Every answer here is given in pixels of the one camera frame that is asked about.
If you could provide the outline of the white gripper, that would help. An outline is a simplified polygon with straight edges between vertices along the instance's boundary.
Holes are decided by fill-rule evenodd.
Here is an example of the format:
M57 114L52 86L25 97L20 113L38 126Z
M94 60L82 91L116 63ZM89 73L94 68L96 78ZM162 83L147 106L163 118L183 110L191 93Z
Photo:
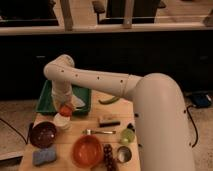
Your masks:
M59 111L63 105L67 105L72 110L75 110L72 103L73 91L70 83L53 81L51 96L56 111Z

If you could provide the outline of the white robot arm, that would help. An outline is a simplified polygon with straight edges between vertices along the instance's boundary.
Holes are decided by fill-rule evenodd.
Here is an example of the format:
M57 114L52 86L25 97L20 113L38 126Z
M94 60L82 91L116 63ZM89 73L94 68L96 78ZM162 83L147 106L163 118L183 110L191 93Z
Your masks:
M136 76L82 70L61 55L44 67L52 97L71 99L71 86L97 90L133 103L141 171L195 171L187 109L179 85L162 73Z

